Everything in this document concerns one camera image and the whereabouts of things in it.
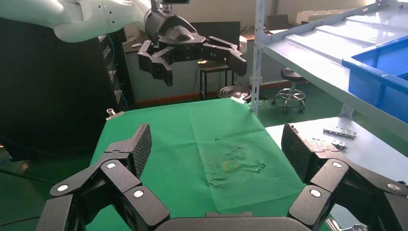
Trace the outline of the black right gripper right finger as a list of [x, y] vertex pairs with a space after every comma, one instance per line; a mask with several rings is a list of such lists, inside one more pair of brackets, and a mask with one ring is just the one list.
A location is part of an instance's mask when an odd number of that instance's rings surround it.
[[346, 208], [370, 231], [408, 228], [408, 187], [353, 163], [333, 144], [309, 139], [294, 124], [282, 131], [281, 149], [305, 184], [288, 216], [312, 231], [334, 205]]

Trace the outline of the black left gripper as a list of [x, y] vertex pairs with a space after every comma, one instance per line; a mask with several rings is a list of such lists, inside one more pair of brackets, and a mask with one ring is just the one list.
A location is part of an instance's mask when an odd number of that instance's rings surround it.
[[162, 9], [151, 11], [145, 20], [145, 32], [150, 40], [144, 41], [138, 51], [139, 69], [149, 72], [154, 79], [173, 86], [174, 62], [200, 60], [225, 64], [243, 77], [247, 61], [238, 46], [228, 41], [201, 36], [184, 18]]

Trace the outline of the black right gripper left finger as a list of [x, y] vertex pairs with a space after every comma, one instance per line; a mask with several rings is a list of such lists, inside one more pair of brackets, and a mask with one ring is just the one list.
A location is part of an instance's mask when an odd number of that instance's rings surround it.
[[131, 230], [155, 230], [170, 212], [140, 180], [151, 148], [146, 123], [131, 138], [111, 143], [95, 164], [52, 187], [36, 230], [84, 231], [108, 206]]

